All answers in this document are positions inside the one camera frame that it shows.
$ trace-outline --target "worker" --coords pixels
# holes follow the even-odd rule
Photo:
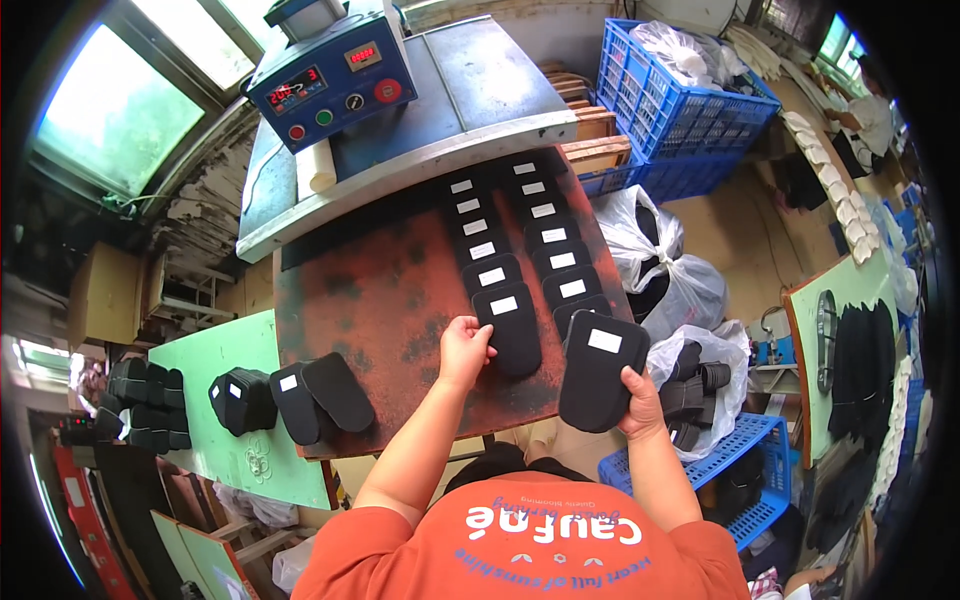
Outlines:
[[[317,534],[293,600],[509,598],[547,592],[749,599],[732,536],[704,521],[649,375],[624,367],[634,497],[497,444],[473,481],[427,511],[468,391],[496,356],[492,325],[457,317],[440,374],[387,444],[353,507]],[[508,398],[490,401],[509,401]]]

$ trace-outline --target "red emergency stop button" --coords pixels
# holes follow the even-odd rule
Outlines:
[[[400,84],[396,79],[384,79],[373,88],[373,95],[383,104],[390,104],[400,97]]]

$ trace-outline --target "green table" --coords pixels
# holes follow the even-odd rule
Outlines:
[[[890,310],[896,336],[897,306],[894,303],[894,289],[890,284],[890,271],[880,251],[857,267],[853,257],[847,256],[839,263],[815,276],[800,287],[784,294],[783,307],[790,323],[794,346],[797,351],[797,365],[800,369],[800,387],[804,408],[804,468],[822,458],[833,438],[827,427],[833,409],[830,393],[823,394],[817,387],[817,302],[820,293],[832,290],[836,300],[838,316],[843,314],[847,305],[865,303],[873,308],[883,300]]]
[[[282,417],[277,416],[273,429],[234,438],[217,421],[206,395],[214,378],[234,367],[266,373],[280,368],[273,310],[157,346],[150,350],[150,362],[183,372],[193,445],[190,450],[172,450],[163,458],[233,488],[329,510],[322,464],[298,455]],[[259,465],[258,473],[252,465]]]

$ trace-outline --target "white shirt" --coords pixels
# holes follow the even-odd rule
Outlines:
[[[856,117],[861,129],[855,132],[841,127],[840,131],[850,140],[857,161],[867,173],[872,173],[873,155],[887,154],[894,138],[894,114],[890,111],[890,101],[876,95],[854,98],[847,104],[847,112]],[[852,139],[854,135],[859,135],[860,139]]]

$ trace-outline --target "stack of wooden boards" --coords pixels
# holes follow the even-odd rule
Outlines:
[[[539,65],[566,105],[577,115],[576,141],[562,149],[577,175],[603,172],[630,161],[630,138],[617,135],[616,115],[604,107],[592,107],[588,92],[590,81],[564,70],[558,61]]]

